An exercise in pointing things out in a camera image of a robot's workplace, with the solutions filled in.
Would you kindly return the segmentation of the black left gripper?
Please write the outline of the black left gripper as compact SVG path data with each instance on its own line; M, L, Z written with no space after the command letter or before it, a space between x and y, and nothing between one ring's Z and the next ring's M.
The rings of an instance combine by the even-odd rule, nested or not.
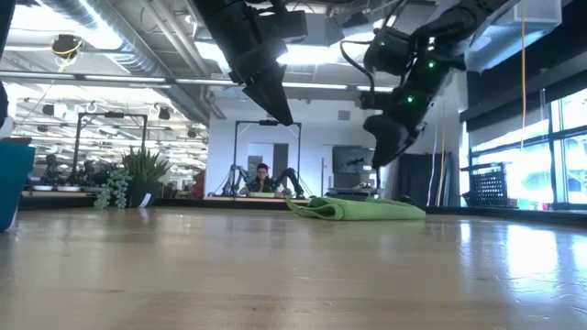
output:
M222 51L234 83L280 124L294 123L282 86L285 65L278 59L288 42L307 37L305 12L290 11L282 1L258 9L254 1L195 0L194 6Z

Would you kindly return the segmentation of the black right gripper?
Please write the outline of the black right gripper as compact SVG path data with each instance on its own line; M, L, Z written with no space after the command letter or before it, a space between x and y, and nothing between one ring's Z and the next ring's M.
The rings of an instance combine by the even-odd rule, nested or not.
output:
M375 140L371 159L373 168L388 165L414 142L414 131L424 120L430 105L451 70L451 61L435 54L415 59L403 85L394 91L394 102L388 115L369 116L363 128Z

